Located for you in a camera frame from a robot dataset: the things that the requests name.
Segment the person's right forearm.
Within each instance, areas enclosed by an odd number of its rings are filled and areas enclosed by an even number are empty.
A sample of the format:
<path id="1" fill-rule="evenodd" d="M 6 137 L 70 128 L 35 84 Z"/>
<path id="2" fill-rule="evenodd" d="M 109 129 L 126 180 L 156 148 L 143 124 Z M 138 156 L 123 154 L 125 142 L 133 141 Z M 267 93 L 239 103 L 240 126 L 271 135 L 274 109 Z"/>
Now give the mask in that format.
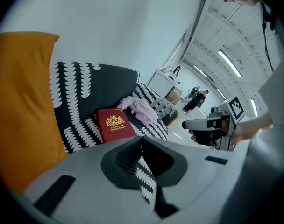
<path id="1" fill-rule="evenodd" d="M 247 138 L 251 139 L 260 129 L 270 128 L 273 119 L 269 112 L 247 122 Z"/>

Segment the person's white shirt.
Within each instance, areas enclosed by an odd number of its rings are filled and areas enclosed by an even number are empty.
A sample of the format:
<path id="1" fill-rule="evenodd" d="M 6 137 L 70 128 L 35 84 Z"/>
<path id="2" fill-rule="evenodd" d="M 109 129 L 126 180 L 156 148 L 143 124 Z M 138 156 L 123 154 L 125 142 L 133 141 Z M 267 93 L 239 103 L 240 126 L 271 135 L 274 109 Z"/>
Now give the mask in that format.
<path id="1" fill-rule="evenodd" d="M 281 28 L 279 37 L 284 39 L 284 18 L 278 17 L 275 28 Z M 261 128 L 252 138 L 232 192 L 237 195 L 244 191 L 244 202 L 254 206 L 272 197 L 284 201 L 284 56 L 259 93 L 273 127 Z"/>

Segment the cardboard box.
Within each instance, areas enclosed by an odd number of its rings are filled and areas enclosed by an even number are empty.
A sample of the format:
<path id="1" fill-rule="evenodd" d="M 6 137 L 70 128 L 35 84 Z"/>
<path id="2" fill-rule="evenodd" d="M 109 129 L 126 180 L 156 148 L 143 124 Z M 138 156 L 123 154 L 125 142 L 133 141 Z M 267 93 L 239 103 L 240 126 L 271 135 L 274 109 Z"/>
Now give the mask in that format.
<path id="1" fill-rule="evenodd" d="M 176 105 L 182 98 L 182 91 L 175 88 L 168 96 L 167 100 Z"/>

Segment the pink cloth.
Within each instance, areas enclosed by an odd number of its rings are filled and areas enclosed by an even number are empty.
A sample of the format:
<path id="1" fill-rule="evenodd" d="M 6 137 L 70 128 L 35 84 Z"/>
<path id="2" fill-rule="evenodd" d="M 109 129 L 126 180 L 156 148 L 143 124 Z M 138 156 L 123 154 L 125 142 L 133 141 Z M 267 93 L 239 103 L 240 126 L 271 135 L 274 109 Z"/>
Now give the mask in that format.
<path id="1" fill-rule="evenodd" d="M 150 107 L 146 100 L 128 96 L 120 100 L 118 109 L 131 109 L 131 113 L 144 125 L 157 125 L 158 114 Z"/>

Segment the red book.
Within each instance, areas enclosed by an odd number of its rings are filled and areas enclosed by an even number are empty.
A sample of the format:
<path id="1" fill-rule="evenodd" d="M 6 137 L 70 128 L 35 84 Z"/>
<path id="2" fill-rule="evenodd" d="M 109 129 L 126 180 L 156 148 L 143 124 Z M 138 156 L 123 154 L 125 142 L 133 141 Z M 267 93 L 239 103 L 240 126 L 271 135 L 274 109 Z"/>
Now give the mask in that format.
<path id="1" fill-rule="evenodd" d="M 103 143 L 136 136 L 122 109 L 98 109 L 97 121 Z"/>

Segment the white side cabinet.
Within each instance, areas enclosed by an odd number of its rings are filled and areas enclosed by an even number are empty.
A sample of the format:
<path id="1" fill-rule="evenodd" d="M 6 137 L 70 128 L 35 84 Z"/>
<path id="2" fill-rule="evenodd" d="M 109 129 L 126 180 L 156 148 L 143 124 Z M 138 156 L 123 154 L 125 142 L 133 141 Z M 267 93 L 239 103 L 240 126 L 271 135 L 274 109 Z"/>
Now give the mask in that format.
<path id="1" fill-rule="evenodd" d="M 147 86 L 159 96 L 165 97 L 172 87 L 175 86 L 175 81 L 157 69 Z"/>

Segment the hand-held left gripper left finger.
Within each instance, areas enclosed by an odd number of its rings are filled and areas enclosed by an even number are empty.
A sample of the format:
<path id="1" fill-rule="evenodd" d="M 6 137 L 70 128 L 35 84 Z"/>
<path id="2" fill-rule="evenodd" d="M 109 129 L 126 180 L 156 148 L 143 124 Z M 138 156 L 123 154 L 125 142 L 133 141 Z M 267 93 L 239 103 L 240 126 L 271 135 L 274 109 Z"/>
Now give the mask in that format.
<path id="1" fill-rule="evenodd" d="M 76 151 L 38 176 L 25 198 L 50 218 L 157 218 L 136 177 L 140 136 Z"/>

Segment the grey patterned pillow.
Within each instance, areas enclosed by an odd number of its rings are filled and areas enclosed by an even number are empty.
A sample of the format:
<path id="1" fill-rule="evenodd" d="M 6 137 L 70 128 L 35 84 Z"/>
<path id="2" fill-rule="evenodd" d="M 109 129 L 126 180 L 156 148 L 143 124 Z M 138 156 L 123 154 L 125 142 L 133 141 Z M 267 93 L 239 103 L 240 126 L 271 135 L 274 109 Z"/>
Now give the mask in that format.
<path id="1" fill-rule="evenodd" d="M 159 118 L 163 119 L 166 116 L 171 117 L 175 112 L 175 106 L 165 99 L 165 97 L 156 98 L 151 104 L 150 107 L 158 114 Z"/>

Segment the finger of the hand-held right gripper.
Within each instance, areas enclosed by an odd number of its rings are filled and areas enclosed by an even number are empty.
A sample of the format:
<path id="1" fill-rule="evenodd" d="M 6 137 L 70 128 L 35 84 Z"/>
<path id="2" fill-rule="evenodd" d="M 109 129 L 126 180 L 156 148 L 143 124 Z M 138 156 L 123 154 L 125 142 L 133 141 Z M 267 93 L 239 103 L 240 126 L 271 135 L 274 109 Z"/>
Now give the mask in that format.
<path id="1" fill-rule="evenodd" d="M 182 128 L 193 131 L 212 131 L 212 119 L 195 119 L 182 122 Z"/>

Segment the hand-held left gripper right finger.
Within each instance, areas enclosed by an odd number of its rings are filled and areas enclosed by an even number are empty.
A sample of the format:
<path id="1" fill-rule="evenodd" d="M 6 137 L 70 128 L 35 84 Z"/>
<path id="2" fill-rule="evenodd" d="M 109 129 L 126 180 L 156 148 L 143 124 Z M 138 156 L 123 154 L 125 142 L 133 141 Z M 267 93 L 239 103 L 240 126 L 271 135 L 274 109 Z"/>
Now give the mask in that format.
<path id="1" fill-rule="evenodd" d="M 244 155 L 145 137 L 142 155 L 155 187 L 144 221 L 243 221 L 236 185 Z"/>

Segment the black white striped blanket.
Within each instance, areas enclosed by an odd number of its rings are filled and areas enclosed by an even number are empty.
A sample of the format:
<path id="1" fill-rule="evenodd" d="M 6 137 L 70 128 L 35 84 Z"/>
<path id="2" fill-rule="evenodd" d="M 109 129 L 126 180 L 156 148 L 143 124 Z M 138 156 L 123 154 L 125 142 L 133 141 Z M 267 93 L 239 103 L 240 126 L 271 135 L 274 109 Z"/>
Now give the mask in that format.
<path id="1" fill-rule="evenodd" d="M 116 108 L 128 96 L 153 104 L 164 101 L 157 92 L 139 81 L 136 70 L 105 64 L 55 62 L 49 66 L 50 92 L 64 150 L 103 144 L 97 110 Z"/>

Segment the orange cushion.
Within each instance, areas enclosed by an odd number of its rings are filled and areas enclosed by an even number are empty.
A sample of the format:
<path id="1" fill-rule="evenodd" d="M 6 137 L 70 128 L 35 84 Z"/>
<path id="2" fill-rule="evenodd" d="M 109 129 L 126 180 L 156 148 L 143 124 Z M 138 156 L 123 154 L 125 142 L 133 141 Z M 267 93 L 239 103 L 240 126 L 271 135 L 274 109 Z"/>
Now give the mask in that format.
<path id="1" fill-rule="evenodd" d="M 49 87 L 49 64 L 59 36 L 0 34 L 0 177 L 22 194 L 67 156 Z"/>

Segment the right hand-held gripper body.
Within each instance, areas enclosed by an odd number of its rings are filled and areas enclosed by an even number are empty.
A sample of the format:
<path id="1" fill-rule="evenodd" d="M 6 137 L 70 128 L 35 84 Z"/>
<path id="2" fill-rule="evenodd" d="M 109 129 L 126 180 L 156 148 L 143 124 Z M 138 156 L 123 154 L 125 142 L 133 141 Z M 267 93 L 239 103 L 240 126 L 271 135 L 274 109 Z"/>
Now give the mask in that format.
<path id="1" fill-rule="evenodd" d="M 233 151 L 231 139 L 236 124 L 244 117 L 244 109 L 237 97 L 225 100 L 221 105 L 211 108 L 208 118 L 220 122 L 220 128 L 213 127 L 209 134 L 209 146 L 216 150 Z"/>

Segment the person's right hand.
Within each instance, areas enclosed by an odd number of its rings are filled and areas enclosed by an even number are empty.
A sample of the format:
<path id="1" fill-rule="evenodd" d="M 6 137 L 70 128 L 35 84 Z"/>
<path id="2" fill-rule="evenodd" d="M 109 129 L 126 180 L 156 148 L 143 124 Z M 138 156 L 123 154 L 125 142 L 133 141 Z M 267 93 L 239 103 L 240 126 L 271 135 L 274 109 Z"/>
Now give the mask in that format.
<path id="1" fill-rule="evenodd" d="M 228 121 L 222 121 L 222 131 L 225 132 L 225 134 L 229 131 L 229 122 Z M 191 140 L 196 142 L 197 144 L 200 144 L 197 140 L 199 135 L 195 135 L 193 130 L 189 130 L 189 134 L 191 134 Z M 239 123 L 236 125 L 236 129 L 234 134 L 231 136 L 231 146 L 235 146 L 238 142 L 242 140 L 251 139 L 253 136 L 253 132 L 251 129 L 248 128 L 246 122 Z"/>

